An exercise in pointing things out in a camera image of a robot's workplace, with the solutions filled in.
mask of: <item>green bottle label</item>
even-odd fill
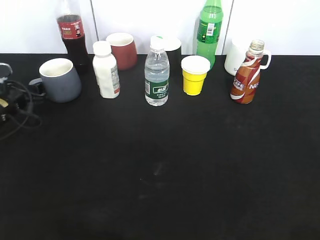
[[[151,99],[163,99],[168,96],[169,79],[163,82],[144,82],[145,94]]]
[[[208,23],[200,20],[197,40],[206,44],[215,44],[219,41],[221,22]]]

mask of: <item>white bottle cap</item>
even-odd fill
[[[165,41],[162,36],[152,36],[150,39],[150,48],[154,50],[164,50],[165,49]]]
[[[111,53],[111,46],[107,41],[96,41],[93,44],[93,53],[97,56],[107,56]]]

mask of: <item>water bottle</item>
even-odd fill
[[[161,36],[152,36],[144,68],[144,93],[148,104],[161,106],[168,100],[170,66]]]

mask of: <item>bottle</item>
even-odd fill
[[[90,60],[78,1],[60,0],[56,21],[70,60],[77,70],[85,71]]]
[[[114,99],[120,93],[117,60],[111,54],[111,46],[107,41],[93,44],[95,54],[92,65],[100,94],[105,99]]]
[[[271,61],[271,53],[264,50],[265,43],[261,40],[253,40],[246,52],[244,62],[235,74],[231,88],[231,99],[239,104],[249,104],[253,101],[260,81],[260,69],[266,69]],[[261,66],[264,53],[269,56],[265,66]]]
[[[170,65],[164,39],[152,36],[150,42],[144,68],[145,99],[152,106],[161,106],[168,100]]]
[[[210,69],[216,61],[216,49],[223,17],[221,0],[207,0],[200,15],[196,55],[208,59]]]

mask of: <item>white lid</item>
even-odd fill
[[[182,59],[181,67],[189,74],[206,74],[210,70],[210,61],[203,56],[187,56]]]
[[[165,41],[162,36],[152,36],[150,39],[150,48],[154,50],[164,50]]]
[[[111,53],[110,43],[107,41],[96,41],[93,44],[93,53],[97,56],[107,56]]]
[[[164,36],[164,50],[174,51],[181,47],[181,41],[174,36]]]

